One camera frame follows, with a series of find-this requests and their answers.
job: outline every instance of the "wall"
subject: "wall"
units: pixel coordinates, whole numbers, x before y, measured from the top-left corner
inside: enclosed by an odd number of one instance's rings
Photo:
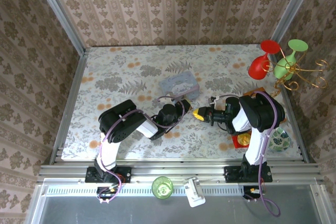
[[[299,90],[289,92],[306,149],[319,164],[327,191],[336,210],[336,0],[304,0],[287,30],[282,48],[289,39],[298,38],[309,45],[308,53],[300,63],[302,69],[319,69],[316,59],[330,64],[328,72],[302,73],[314,82],[323,77],[327,89],[313,88],[299,78]]]
[[[289,0],[60,0],[87,47],[254,44]]]
[[[46,0],[0,0],[0,223],[23,223],[77,62]]]

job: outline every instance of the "table surface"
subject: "table surface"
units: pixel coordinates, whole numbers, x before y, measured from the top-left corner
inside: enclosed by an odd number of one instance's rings
[[[200,86],[193,108],[208,106],[212,95],[243,93],[264,87],[275,89],[276,78],[267,74],[263,80],[249,77],[252,61],[263,55],[259,45],[145,46],[91,48],[72,114],[62,159],[92,160],[100,145],[99,115],[127,99],[148,115],[157,114],[163,103],[155,98],[163,93],[159,82],[169,76],[191,71]],[[276,100],[286,106],[282,95]],[[225,100],[218,104],[223,108]],[[282,152],[268,150],[267,157],[301,159],[288,119],[281,127],[292,139]],[[171,132],[150,141],[135,131],[120,145],[118,158],[238,158],[246,148],[235,149],[232,138],[217,125],[211,127],[189,112]]]

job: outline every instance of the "metal panel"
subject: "metal panel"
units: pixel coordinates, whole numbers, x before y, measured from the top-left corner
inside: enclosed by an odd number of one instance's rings
[[[195,208],[186,197],[174,196],[118,197],[109,204],[95,197],[47,197],[40,223],[321,223],[309,186],[267,186],[266,197],[279,205],[279,218],[261,202],[236,196],[206,196],[206,203]]]
[[[234,165],[239,164],[239,161],[226,161],[226,162],[215,162],[215,161],[203,161],[203,162],[184,162],[180,163],[178,161],[162,161],[162,162],[137,162],[137,161],[121,161],[122,164],[134,165],[135,173],[139,175],[132,174],[131,184],[124,185],[124,189],[141,189],[141,193],[148,194],[148,191],[145,189],[149,189],[152,182],[161,175],[168,176],[174,184],[176,189],[182,189],[182,185],[185,179],[190,178],[191,176],[195,175],[194,172],[197,172],[197,176],[201,182],[202,188],[207,189],[207,194],[213,193],[224,193],[223,188],[231,187],[232,185],[225,184],[225,179],[222,174],[223,167],[226,165]],[[63,162],[61,165],[57,164],[54,166],[42,166],[40,176],[38,177],[38,183],[43,183],[41,187],[45,189],[48,188],[62,188],[64,191],[51,191],[49,193],[57,194],[59,193],[70,193],[73,196],[74,194],[85,193],[85,191],[76,191],[86,189],[95,190],[98,186],[110,186],[110,184],[85,184],[85,173],[86,167],[88,167],[91,163],[84,163],[81,162]],[[269,186],[276,186],[281,187],[283,185],[298,185],[297,188],[302,188],[305,185],[316,185],[323,182],[323,177],[319,173],[318,167],[316,164],[305,164],[303,162],[288,162],[285,161],[284,163],[278,161],[269,161],[269,166],[272,168],[272,176],[274,179],[273,183],[267,183],[267,187]],[[255,183],[241,183],[241,184],[233,184],[233,186],[242,186],[242,185],[255,185]],[[280,192],[286,192],[280,189],[278,191],[279,195],[282,195]],[[138,194],[139,191],[125,191],[127,194]],[[43,193],[40,190],[40,193],[37,194],[35,198],[42,198]],[[42,201],[34,200],[31,206],[31,209],[42,209],[43,208],[43,199]],[[321,202],[317,202],[320,206],[320,210],[323,210]],[[35,216],[39,216],[39,211],[36,211]]]
[[[89,50],[85,51],[85,54],[83,57],[79,59],[78,65],[77,65],[77,70],[74,76],[74,80],[71,85],[71,89],[69,92],[69,97],[67,104],[64,109],[64,114],[61,120],[61,124],[59,126],[59,130],[56,136],[55,144],[54,144],[54,149],[52,150],[52,154],[50,157],[50,164],[52,165],[55,162],[57,153],[58,153],[58,148],[64,145],[64,142],[67,138],[69,126],[70,126],[70,121],[73,113],[73,109],[75,108],[76,104],[76,99],[77,99],[77,94],[79,90],[79,86],[81,83],[81,79],[85,70],[86,66],[86,61],[87,61],[87,55],[89,53]]]
[[[336,223],[336,217],[332,208],[325,185],[311,185],[317,210],[323,224]]]
[[[150,167],[150,168],[171,168],[171,167],[224,167],[227,165],[240,165],[241,164],[241,160],[215,160],[215,161],[209,161],[207,159],[203,159],[203,160],[195,160],[195,161],[180,161],[179,158],[177,159],[171,159],[170,161],[162,161],[160,159],[158,160],[150,160],[150,161],[146,161],[146,160],[137,160],[137,159],[117,159],[117,163],[120,166],[131,166],[131,167],[141,167],[141,168],[146,168],[146,167]],[[278,167],[278,166],[282,166],[282,167],[286,167],[286,166],[294,166],[295,167],[318,167],[317,164],[305,164],[304,162],[302,162],[302,160],[300,161],[289,161],[289,160],[269,160],[268,165],[273,168],[273,167]],[[58,162],[55,163],[52,167],[54,168],[71,168],[71,167],[84,167],[87,168],[89,166],[93,166],[93,161],[86,161],[86,162],[74,162],[74,161],[66,161],[66,162]],[[47,169],[50,166],[49,165],[42,165],[41,166],[43,169]]]

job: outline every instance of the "purple cable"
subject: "purple cable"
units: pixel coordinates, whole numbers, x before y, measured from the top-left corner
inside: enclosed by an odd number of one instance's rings
[[[163,125],[160,125],[160,124],[154,122],[154,121],[150,118],[150,116],[148,116],[147,114],[145,114],[142,110],[132,110],[132,111],[126,113],[125,115],[123,115],[122,117],[120,117],[120,118],[119,118],[119,119],[118,119],[118,120],[117,120],[117,121],[110,127],[110,129],[107,131],[107,133],[106,133],[104,139],[102,140],[102,142],[105,142],[105,141],[107,140],[107,138],[109,137],[109,135],[111,134],[111,132],[113,131],[113,129],[114,129],[114,128],[115,128],[115,127],[116,127],[116,126],[123,120],[123,119],[125,119],[127,116],[129,116],[129,115],[131,115],[131,114],[133,114],[133,113],[137,113],[137,112],[142,113],[147,119],[149,119],[150,121],[152,121],[154,124],[156,124],[156,125],[159,126],[159,127],[167,128],[167,129],[168,129],[168,128],[171,128],[171,127],[176,126],[178,123],[180,123],[180,121],[182,120],[182,118],[183,118],[183,116],[184,116],[184,113],[185,113],[185,109],[184,109],[184,105],[183,105],[183,103],[180,102],[180,101],[179,101],[179,103],[182,105],[182,116],[181,116],[181,118],[180,118],[175,124],[170,125],[170,126],[163,126]],[[99,155],[100,155],[100,157],[102,157],[102,155],[101,155],[101,149],[102,149],[102,145],[100,145],[100,147],[99,147]],[[122,182],[121,182],[119,176],[118,176],[117,174],[115,174],[114,172],[108,170],[102,161],[101,161],[101,165],[102,165],[103,168],[106,170],[106,172],[108,172],[109,174],[113,175],[113,176],[116,177],[117,180],[118,180],[118,190],[117,190],[117,192],[116,192],[110,199],[107,199],[107,201],[110,202],[110,201],[112,201],[112,200],[117,196],[117,194],[120,192]]]
[[[119,119],[118,119],[118,120],[117,120],[117,121],[110,127],[110,129],[109,129],[108,132],[106,133],[106,135],[105,135],[104,139],[102,140],[102,142],[105,142],[105,141],[106,141],[106,139],[109,137],[109,135],[111,134],[111,132],[113,131],[113,129],[118,125],[118,123],[120,123],[123,119],[125,119],[125,118],[126,118],[127,116],[129,116],[130,114],[133,114],[133,113],[136,113],[136,112],[143,113],[142,110],[132,110],[132,111],[126,113],[125,115],[123,115],[121,118],[119,118]],[[102,145],[100,145],[100,147],[99,147],[99,155],[100,155],[100,157],[102,158],[102,155],[101,155],[101,149],[102,149]],[[120,192],[122,182],[121,182],[121,180],[120,180],[120,178],[119,178],[119,176],[118,176],[117,174],[115,174],[114,172],[112,172],[112,171],[110,171],[110,170],[108,170],[108,169],[106,168],[106,166],[104,165],[104,163],[103,163],[102,160],[101,160],[101,165],[102,165],[103,168],[106,170],[106,172],[108,172],[109,174],[112,174],[112,175],[113,175],[114,177],[116,177],[117,180],[118,180],[118,190],[117,190],[117,192],[116,192],[110,199],[107,199],[107,200],[106,200],[107,202],[110,202],[110,201],[112,201],[112,200],[117,196],[117,194]]]
[[[272,201],[272,200],[270,200],[270,199],[264,199],[264,197],[263,197],[263,191],[262,191],[263,189],[262,189],[262,187],[261,187],[261,166],[262,166],[262,164],[263,164],[263,159],[264,159],[264,154],[265,154],[265,152],[266,152],[266,148],[267,148],[267,143],[268,143],[268,139],[269,139],[269,134],[270,134],[270,133],[272,132],[272,130],[275,128],[275,125],[276,125],[276,123],[277,123],[278,113],[277,113],[277,109],[276,109],[276,107],[275,107],[275,105],[274,105],[272,99],[271,99],[269,96],[267,96],[265,93],[260,92],[260,91],[255,91],[254,93],[258,93],[258,94],[263,95],[263,96],[267,99],[267,101],[271,104],[272,109],[273,109],[273,112],[274,112],[274,121],[273,121],[272,127],[269,128],[269,130],[267,131],[266,139],[265,139],[265,141],[264,141],[264,143],[263,143],[263,145],[262,145],[262,147],[261,147],[261,160],[260,160],[260,164],[259,164],[258,186],[259,186],[259,191],[260,191],[261,201],[262,201],[262,203],[264,204],[264,206],[265,206],[265,208],[267,209],[267,211],[268,211],[271,215],[273,215],[274,217],[279,217],[279,216],[281,215],[281,211],[280,211],[279,206],[278,206],[274,201]],[[266,202],[269,202],[269,203],[271,203],[272,205],[274,205],[274,206],[278,209],[278,213],[277,213],[277,214],[273,213],[273,212],[268,208],[268,206],[266,205]]]

